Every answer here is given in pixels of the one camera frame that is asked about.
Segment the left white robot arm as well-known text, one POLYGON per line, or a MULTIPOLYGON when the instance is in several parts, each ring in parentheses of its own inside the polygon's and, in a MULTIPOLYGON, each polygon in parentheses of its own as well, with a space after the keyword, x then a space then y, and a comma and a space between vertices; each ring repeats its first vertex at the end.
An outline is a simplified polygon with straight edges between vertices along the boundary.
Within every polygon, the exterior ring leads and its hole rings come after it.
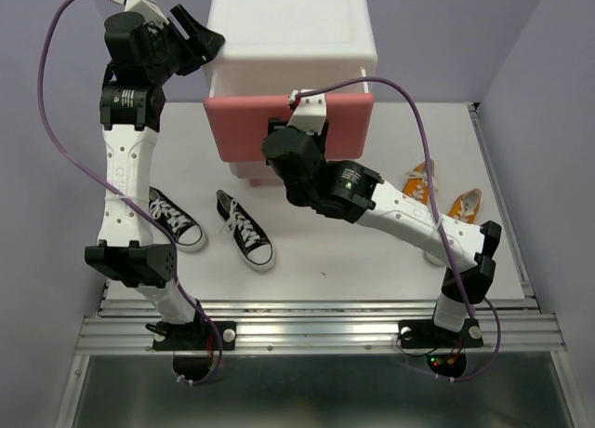
POLYGON ((208 333, 200 304, 179 287, 174 244, 156 244, 148 216, 152 155, 165 106, 164 84, 212 61, 225 39, 200 24, 183 6, 172 20, 149 20, 136 11, 104 22, 111 56, 99 102, 107 155, 104 216, 85 261, 133 288, 158 310, 154 334, 200 346, 208 333))

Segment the dark pink drawer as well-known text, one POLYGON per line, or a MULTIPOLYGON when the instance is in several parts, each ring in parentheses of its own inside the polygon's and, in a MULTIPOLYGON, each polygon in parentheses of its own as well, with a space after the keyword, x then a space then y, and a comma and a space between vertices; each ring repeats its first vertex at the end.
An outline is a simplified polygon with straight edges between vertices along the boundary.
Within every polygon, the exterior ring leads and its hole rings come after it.
MULTIPOLYGON (((329 129, 325 156, 357 159, 362 156, 375 97, 371 93, 334 93, 326 96, 329 129)), ((205 113, 222 161, 259 162, 269 120, 286 122, 292 112, 283 95, 208 98, 205 113)))

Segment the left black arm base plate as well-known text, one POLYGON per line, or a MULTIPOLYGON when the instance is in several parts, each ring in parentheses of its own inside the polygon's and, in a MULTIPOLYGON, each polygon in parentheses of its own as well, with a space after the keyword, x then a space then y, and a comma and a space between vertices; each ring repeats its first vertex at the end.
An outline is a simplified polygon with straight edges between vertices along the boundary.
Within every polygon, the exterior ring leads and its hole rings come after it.
MULTIPOLYGON (((237 325, 234 321, 216 321, 215 326, 222 339, 223 352, 235 349, 237 325)), ((172 325, 159 321, 145 328, 153 335, 152 348, 157 352, 218 350, 215 334, 208 323, 198 322, 172 325)))

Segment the orange canvas sneaker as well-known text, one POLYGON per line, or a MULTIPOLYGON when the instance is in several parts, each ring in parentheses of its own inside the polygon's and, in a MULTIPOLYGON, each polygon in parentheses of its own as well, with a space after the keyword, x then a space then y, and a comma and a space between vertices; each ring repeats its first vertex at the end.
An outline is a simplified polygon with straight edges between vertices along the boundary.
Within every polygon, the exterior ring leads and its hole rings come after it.
POLYGON ((415 199, 417 202, 427 205, 430 202, 430 190, 434 193, 439 191, 438 182, 435 178, 435 164, 430 161, 427 166, 422 162, 417 167, 405 173, 405 184, 403 194, 415 199))
MULTIPOLYGON (((422 204, 431 208, 430 189, 427 185, 421 185, 416 189, 416 198, 420 198, 422 204)), ((480 210, 481 201, 482 191, 478 188, 471 189, 455 200, 448 216, 465 223, 474 223, 480 210)))

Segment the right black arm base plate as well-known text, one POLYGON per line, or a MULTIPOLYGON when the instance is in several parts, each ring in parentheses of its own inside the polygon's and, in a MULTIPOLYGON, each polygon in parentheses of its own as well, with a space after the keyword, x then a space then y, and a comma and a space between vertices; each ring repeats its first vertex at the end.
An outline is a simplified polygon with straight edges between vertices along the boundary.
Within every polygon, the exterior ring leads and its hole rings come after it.
POLYGON ((467 318, 462 329, 453 332, 439 328, 431 319, 405 319, 398 323, 398 338, 404 349, 446 349, 484 346, 479 322, 467 318))

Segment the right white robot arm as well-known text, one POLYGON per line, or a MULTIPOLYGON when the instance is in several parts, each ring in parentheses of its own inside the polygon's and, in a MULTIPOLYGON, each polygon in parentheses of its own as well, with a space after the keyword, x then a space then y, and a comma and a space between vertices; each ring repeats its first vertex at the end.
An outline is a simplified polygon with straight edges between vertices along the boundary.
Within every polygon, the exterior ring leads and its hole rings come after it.
POLYGON ((446 270, 428 333, 433 341, 448 344, 463 332, 469 307, 483 301, 494 280, 502 233, 498 223, 477 225, 434 215, 374 170, 349 160, 326 160, 318 138, 295 127, 275 129, 261 150, 292 205, 393 235, 443 262, 446 270))

